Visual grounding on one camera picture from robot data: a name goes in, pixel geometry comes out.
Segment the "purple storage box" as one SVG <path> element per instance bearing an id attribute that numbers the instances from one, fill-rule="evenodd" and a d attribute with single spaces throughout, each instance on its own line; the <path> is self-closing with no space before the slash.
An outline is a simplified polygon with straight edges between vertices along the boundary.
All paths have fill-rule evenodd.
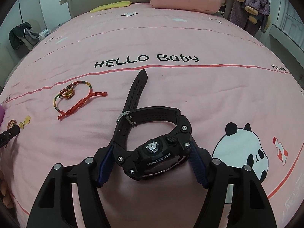
<path id="1" fill-rule="evenodd" d="M 0 124 L 3 122 L 5 109 L 0 105 Z"/>

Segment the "dark jacket on chair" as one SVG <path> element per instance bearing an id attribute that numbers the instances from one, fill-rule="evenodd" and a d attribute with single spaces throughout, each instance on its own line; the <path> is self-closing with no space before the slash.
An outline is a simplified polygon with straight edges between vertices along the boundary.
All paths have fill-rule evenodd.
<path id="1" fill-rule="evenodd" d="M 15 26 L 9 33 L 9 42 L 14 50 L 25 44 L 23 40 L 29 42 L 32 47 L 39 42 L 39 34 L 33 31 L 31 24 L 28 22 Z"/>

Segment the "pink printed bed sheet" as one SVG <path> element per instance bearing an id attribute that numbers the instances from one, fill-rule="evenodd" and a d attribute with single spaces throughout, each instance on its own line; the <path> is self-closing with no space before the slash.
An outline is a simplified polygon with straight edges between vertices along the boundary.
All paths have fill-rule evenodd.
<path id="1" fill-rule="evenodd" d="M 31 117 L 1 150 L 21 227 L 56 163 L 80 163 L 109 144 L 142 69 L 139 107 L 177 108 L 198 146 L 221 146 L 225 126 L 250 124 L 268 158 L 262 185 L 278 227 L 303 201 L 303 88 L 261 42 L 216 16 L 149 4 L 80 15 L 39 43 L 1 93 L 5 116 Z"/>

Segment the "black digital wrist watch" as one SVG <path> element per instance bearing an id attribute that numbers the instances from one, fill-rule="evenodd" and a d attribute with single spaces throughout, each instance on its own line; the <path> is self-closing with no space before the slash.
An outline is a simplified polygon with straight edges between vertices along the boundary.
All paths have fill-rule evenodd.
<path id="1" fill-rule="evenodd" d="M 141 70 L 116 120 L 113 135 L 115 161 L 126 175 L 136 181 L 151 179 L 181 165 L 188 160 L 191 152 L 192 127 L 180 110 L 164 106 L 137 107 L 147 81 L 146 70 Z M 132 128 L 159 121 L 174 124 L 175 127 L 170 133 L 149 139 L 133 151 L 127 150 Z"/>

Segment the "small yellow flower charm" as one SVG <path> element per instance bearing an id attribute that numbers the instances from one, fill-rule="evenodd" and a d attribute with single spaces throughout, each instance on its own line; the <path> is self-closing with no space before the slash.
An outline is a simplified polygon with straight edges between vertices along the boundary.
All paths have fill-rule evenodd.
<path id="1" fill-rule="evenodd" d="M 19 123 L 19 127 L 20 127 L 21 129 L 24 129 L 25 126 L 28 125 L 28 124 L 30 123 L 30 121 L 31 121 L 31 117 L 28 115 L 28 116 L 26 116 L 26 117 L 24 118 L 23 121 L 21 121 L 21 122 Z"/>

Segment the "purple plush clothing pile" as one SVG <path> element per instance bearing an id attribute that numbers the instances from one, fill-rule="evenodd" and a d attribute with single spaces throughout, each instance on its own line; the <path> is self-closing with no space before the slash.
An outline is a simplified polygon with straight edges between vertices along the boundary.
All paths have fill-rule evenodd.
<path id="1" fill-rule="evenodd" d="M 269 0 L 222 0 L 224 18 L 255 36 L 271 23 Z"/>

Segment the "yellow pillow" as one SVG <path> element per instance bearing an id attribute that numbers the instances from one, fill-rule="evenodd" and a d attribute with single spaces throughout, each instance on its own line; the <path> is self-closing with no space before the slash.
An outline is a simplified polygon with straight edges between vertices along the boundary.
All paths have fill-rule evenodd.
<path id="1" fill-rule="evenodd" d="M 116 2 L 116 3 L 110 3 L 110 4 L 98 6 L 98 7 L 94 8 L 94 9 L 92 9 L 90 11 L 90 13 L 104 11 L 104 10 L 109 10 L 109 9 L 114 9 L 114 8 L 128 7 L 131 4 L 132 4 L 131 1 L 121 1 L 121 2 Z"/>

